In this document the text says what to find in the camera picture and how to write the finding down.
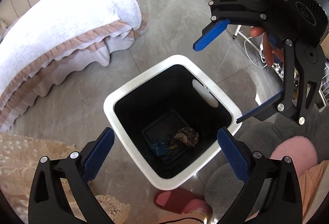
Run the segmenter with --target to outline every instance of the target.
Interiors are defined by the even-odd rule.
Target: beige floral fabric
[[[0,132],[0,189],[25,223],[28,223],[30,189],[39,159],[44,155],[50,159],[66,158],[71,152],[80,150],[59,141]],[[62,180],[62,184],[75,216],[84,220],[67,180]],[[130,205],[120,203],[110,195],[96,198],[116,224],[123,224],[128,218]]]

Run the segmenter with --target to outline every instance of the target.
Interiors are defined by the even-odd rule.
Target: gray marble floor
[[[107,95],[123,84],[174,54],[182,54],[201,68],[239,106],[242,113],[264,102],[281,89],[282,82],[271,69],[259,69],[246,57],[243,40],[231,39],[231,26],[204,51],[194,52],[192,44],[210,21],[209,0],[137,0],[149,17],[149,28],[125,51],[111,54],[111,63],[92,63],[83,71],[71,73],[59,86],[20,116],[11,133],[60,140],[83,147],[109,126],[103,112]],[[258,62],[257,52],[252,53]],[[258,121],[243,123],[239,136]],[[204,193],[211,174],[225,162],[221,153],[182,187]],[[127,223],[156,223],[161,210],[153,205],[156,189],[135,165],[119,139],[92,184],[95,194],[110,194],[132,210]]]

